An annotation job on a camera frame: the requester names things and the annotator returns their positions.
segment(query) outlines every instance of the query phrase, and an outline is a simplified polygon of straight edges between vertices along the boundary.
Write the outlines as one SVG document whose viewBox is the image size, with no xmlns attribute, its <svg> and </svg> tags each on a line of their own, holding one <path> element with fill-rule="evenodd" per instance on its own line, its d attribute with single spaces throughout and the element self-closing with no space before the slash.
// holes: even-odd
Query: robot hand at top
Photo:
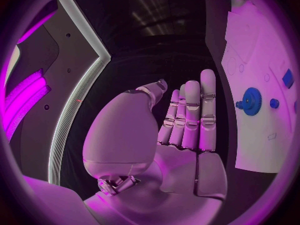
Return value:
<svg viewBox="0 0 300 225">
<path fill-rule="evenodd" d="M 92 123 L 83 146 L 83 163 L 107 195 L 115 195 L 137 183 L 133 176 L 143 173 L 153 163 L 157 146 L 173 145 L 195 152 L 215 150 L 214 72 L 203 70 L 200 84 L 188 81 L 180 91 L 173 91 L 166 118 L 158 131 L 151 111 L 167 87 L 161 79 L 123 92 Z"/>
</svg>

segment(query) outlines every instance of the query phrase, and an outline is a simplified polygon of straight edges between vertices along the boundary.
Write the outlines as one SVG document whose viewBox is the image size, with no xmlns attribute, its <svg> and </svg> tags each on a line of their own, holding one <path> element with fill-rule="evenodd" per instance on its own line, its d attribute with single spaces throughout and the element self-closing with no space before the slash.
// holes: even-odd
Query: robot finger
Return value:
<svg viewBox="0 0 300 225">
<path fill-rule="evenodd" d="M 174 127 L 169 139 L 169 144 L 180 146 L 182 144 L 184 129 L 186 124 L 186 96 L 185 96 L 185 84 L 181 85 L 179 91 L 179 102 L 177 107 L 176 118 L 174 121 Z"/>
<path fill-rule="evenodd" d="M 177 113 L 177 107 L 179 103 L 179 90 L 176 89 L 172 93 L 172 98 L 170 102 L 170 106 L 167 110 L 165 120 L 163 121 L 163 125 L 161 126 L 158 132 L 157 142 L 161 145 L 167 145 L 171 136 L 171 132 L 174 127 L 174 122 Z"/>
<path fill-rule="evenodd" d="M 188 81 L 185 84 L 186 116 L 181 145 L 186 149 L 197 150 L 199 146 L 200 96 L 199 82 Z"/>
<path fill-rule="evenodd" d="M 200 75 L 201 83 L 201 119 L 199 149 L 216 149 L 216 76 L 213 70 L 205 69 Z"/>
</svg>

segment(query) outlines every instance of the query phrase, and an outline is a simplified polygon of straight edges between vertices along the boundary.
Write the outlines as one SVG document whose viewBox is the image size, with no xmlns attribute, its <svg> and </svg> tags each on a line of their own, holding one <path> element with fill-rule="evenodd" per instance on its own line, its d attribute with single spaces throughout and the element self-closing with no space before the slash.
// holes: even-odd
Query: blue square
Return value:
<svg viewBox="0 0 300 225">
<path fill-rule="evenodd" d="M 284 74 L 282 80 L 288 89 L 293 85 L 294 78 L 290 69 L 288 69 L 287 72 Z"/>
</svg>

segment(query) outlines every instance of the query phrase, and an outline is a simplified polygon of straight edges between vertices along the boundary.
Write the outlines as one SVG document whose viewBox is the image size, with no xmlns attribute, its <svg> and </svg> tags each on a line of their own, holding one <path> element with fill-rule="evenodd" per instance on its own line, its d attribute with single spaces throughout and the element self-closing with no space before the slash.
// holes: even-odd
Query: blue gear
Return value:
<svg viewBox="0 0 300 225">
<path fill-rule="evenodd" d="M 262 95 L 260 91 L 254 87 L 250 87 L 244 93 L 242 98 L 242 108 L 248 116 L 258 114 L 262 107 Z"/>
</svg>

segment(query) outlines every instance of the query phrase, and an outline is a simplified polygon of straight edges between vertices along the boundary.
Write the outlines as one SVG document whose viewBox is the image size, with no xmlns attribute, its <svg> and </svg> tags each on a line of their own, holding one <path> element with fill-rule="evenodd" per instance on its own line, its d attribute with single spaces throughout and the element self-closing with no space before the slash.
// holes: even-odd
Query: pink light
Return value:
<svg viewBox="0 0 300 225">
<path fill-rule="evenodd" d="M 10 106 L 5 111 L 3 126 L 6 131 L 9 124 L 13 120 L 14 116 L 22 108 L 22 106 L 42 87 L 46 85 L 45 78 L 41 77 L 28 87 L 26 87 L 10 104 Z"/>
<path fill-rule="evenodd" d="M 30 28 L 27 32 L 24 33 L 24 35 L 17 41 L 17 44 L 22 43 L 24 40 L 26 40 L 31 34 L 34 33 L 35 30 L 37 30 L 41 25 L 43 25 L 49 18 L 51 18 L 56 11 L 51 12 L 49 15 L 45 16 L 42 20 L 38 21 L 32 28 Z"/>
<path fill-rule="evenodd" d="M 49 86 L 42 87 L 39 91 L 37 91 L 23 106 L 22 108 L 16 113 L 13 117 L 12 121 L 10 122 L 7 130 L 6 130 L 6 137 L 8 141 L 11 141 L 15 130 L 17 129 L 18 125 L 25 117 L 25 115 L 30 111 L 30 109 L 44 97 L 47 93 L 51 91 Z"/>
<path fill-rule="evenodd" d="M 34 81 L 38 80 L 43 76 L 43 69 L 36 71 L 35 73 L 31 74 L 29 77 L 25 78 L 22 82 L 20 82 L 5 98 L 5 110 L 11 105 L 13 100 L 30 84 Z"/>
</svg>

